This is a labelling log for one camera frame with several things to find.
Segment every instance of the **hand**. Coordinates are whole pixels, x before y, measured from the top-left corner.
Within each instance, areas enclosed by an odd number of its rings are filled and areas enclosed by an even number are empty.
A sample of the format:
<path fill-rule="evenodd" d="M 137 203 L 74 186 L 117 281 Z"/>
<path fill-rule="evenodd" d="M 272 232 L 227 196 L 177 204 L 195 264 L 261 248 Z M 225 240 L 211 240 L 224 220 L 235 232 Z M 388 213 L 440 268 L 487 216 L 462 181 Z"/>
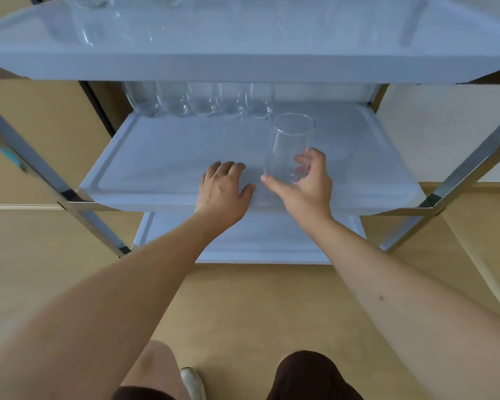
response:
<path fill-rule="evenodd" d="M 287 212 L 301 228 L 307 228 L 320 220 L 333 218 L 329 208 L 332 199 L 332 179 L 326 172 L 326 156 L 320 150 L 307 149 L 294 160 L 307 168 L 307 176 L 291 185 L 280 182 L 270 175 L 262 175 L 261 181 L 284 202 Z"/>
<path fill-rule="evenodd" d="M 219 234 L 240 221 L 250 205 L 255 185 L 248 184 L 239 194 L 239 179 L 245 168 L 241 162 L 217 161 L 202 176 L 194 212 L 210 216 Z"/>

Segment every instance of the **person's right arm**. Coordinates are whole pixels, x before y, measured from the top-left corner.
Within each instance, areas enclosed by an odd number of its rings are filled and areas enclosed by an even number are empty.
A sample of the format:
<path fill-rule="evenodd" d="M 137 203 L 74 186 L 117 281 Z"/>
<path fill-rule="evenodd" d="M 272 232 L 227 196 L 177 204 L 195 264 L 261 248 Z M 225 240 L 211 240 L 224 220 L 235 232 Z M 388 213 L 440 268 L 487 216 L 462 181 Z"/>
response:
<path fill-rule="evenodd" d="M 310 168 L 297 184 L 267 175 L 262 181 L 326 254 L 407 369 L 438 399 L 500 399 L 500 317 L 336 222 L 324 154 L 310 149 L 297 161 Z"/>

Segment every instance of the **white shelf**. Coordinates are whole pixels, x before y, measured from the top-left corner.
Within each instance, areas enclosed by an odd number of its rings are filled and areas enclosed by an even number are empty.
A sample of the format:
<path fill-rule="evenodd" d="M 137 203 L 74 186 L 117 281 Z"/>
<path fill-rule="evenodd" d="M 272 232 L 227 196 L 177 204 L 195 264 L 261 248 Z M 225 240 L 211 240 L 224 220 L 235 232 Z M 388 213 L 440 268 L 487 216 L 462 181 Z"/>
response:
<path fill-rule="evenodd" d="M 374 214 L 417 206 L 426 196 L 373 111 L 353 103 L 283 103 L 275 114 L 312 116 L 312 145 L 327 155 L 334 181 L 332 206 L 341 213 Z M 253 117 L 131 114 L 80 188 L 94 201 L 124 211 L 169 211 L 194 205 L 199 180 L 217 160 L 246 164 L 240 187 L 257 189 L 251 211 L 284 213 L 278 197 L 260 182 L 271 125 Z"/>
<path fill-rule="evenodd" d="M 448 0 L 52 0 L 0 19 L 0 67 L 41 80 L 454 84 L 500 70 L 500 21 Z"/>
<path fill-rule="evenodd" d="M 133 242 L 142 246 L 172 230 L 193 214 L 193 207 L 146 213 Z M 365 237 L 359 216 L 335 219 Z M 327 257 L 286 213 L 247 213 L 209 244 L 197 262 L 329 264 Z"/>

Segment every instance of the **shelving unit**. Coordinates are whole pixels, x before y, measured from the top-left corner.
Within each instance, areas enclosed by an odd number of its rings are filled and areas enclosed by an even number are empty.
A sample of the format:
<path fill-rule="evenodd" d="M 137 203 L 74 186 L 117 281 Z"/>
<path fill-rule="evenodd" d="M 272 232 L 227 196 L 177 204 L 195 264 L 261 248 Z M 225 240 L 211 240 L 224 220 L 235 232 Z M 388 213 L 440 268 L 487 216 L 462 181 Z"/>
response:
<path fill-rule="evenodd" d="M 347 96 L 341 102 L 280 101 L 277 111 L 301 111 L 317 120 L 316 147 L 328 156 L 340 221 L 363 235 L 359 215 L 410 216 L 382 244 L 389 251 L 500 161 L 499 126 L 426 197 L 374 115 L 387 83 L 454 84 L 500 70 L 498 20 L 448 0 L 203 3 L 86 11 L 53 0 L 30 7 L 0 19 L 0 71 L 41 80 L 354 82 L 373 87 L 377 92 L 362 101 L 365 106 Z M 15 154 L 54 191 L 60 205 L 119 256 L 130 249 L 94 211 L 152 212 L 135 240 L 142 245 L 192 212 L 197 187 L 181 181 L 183 176 L 198 180 L 211 162 L 233 158 L 248 165 L 243 182 L 256 182 L 267 132 L 266 122 L 250 118 L 131 114 L 76 192 L 0 116 L 0 147 Z M 174 161 L 177 169 L 170 168 Z M 86 194 L 94 201 L 80 197 Z M 256 191 L 243 222 L 200 260 L 327 261 L 265 190 Z M 267 226 L 269 234 L 260 234 L 259 225 Z"/>

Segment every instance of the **foot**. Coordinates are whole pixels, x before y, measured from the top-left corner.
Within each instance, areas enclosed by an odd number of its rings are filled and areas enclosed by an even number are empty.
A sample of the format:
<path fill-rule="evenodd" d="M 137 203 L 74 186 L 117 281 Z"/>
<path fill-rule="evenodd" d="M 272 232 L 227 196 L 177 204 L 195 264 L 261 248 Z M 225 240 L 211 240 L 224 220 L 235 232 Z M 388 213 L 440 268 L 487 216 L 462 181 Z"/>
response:
<path fill-rule="evenodd" d="M 186 387 L 191 396 L 191 400 L 206 400 L 206 390 L 204 383 L 198 372 L 191 368 L 185 367 L 181 370 L 183 385 Z"/>

